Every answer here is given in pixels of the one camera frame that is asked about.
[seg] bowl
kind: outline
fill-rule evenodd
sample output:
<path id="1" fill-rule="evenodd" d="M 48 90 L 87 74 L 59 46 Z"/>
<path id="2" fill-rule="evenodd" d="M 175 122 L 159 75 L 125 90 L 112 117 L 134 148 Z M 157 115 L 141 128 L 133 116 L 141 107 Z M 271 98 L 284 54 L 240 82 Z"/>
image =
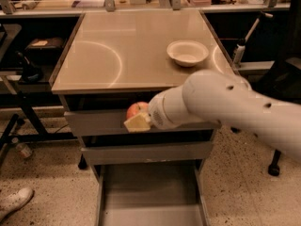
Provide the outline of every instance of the bowl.
<path id="1" fill-rule="evenodd" d="M 167 47 L 167 53 L 178 65 L 183 67 L 195 66 L 209 55 L 204 44 L 192 40 L 171 42 Z"/>

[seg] terrazzo floor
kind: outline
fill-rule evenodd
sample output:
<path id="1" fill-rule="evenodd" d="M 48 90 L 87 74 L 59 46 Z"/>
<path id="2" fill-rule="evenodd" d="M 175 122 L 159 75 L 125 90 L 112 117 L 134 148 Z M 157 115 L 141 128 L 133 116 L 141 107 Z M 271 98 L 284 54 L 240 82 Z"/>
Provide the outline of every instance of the terrazzo floor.
<path id="1" fill-rule="evenodd" d="M 0 110 L 0 132 L 11 113 Z M 39 116 L 49 132 L 66 125 L 60 109 L 42 111 Z M 27 121 L 18 133 L 33 132 Z M 79 143 L 69 140 L 29 146 L 34 154 L 27 160 L 8 145 L 2 150 L 0 198 L 24 186 L 34 188 L 35 196 L 0 225 L 94 225 L 98 183 L 91 169 L 77 167 Z M 282 155 L 281 173 L 272 177 L 267 167 L 273 152 L 246 132 L 234 134 L 224 126 L 216 133 L 201 175 L 212 226 L 301 225 L 300 164 Z"/>

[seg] black chair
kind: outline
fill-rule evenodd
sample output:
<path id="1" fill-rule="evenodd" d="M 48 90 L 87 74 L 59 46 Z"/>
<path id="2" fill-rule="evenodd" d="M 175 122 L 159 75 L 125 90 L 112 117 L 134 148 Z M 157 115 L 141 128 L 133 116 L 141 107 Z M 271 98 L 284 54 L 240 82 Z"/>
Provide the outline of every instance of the black chair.
<path id="1" fill-rule="evenodd" d="M 287 31 L 277 60 L 254 90 L 282 101 L 301 104 L 301 0 L 291 1 Z M 277 163 L 280 155 L 281 152 L 275 150 L 268 168 L 269 174 L 273 176 L 279 175 Z"/>

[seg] person's foot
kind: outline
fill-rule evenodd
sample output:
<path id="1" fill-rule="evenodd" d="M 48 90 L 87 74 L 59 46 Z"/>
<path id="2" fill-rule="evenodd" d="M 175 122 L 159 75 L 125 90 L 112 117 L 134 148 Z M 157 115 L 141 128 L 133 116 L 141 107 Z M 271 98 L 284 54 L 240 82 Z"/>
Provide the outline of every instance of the person's foot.
<path id="1" fill-rule="evenodd" d="M 34 190 L 30 187 L 22 188 L 16 193 L 8 195 L 0 200 L 0 222 L 9 213 L 24 207 L 34 196 Z"/>

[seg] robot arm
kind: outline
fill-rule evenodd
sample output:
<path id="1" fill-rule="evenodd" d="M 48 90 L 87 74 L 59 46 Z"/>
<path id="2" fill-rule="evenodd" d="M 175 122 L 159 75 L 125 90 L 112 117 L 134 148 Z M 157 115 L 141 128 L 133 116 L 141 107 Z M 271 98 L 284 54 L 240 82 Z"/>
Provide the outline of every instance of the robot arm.
<path id="1" fill-rule="evenodd" d="M 242 129 L 301 161 L 301 105 L 263 96 L 236 75 L 202 70 L 149 103 L 151 123 L 171 129 L 211 121 Z"/>

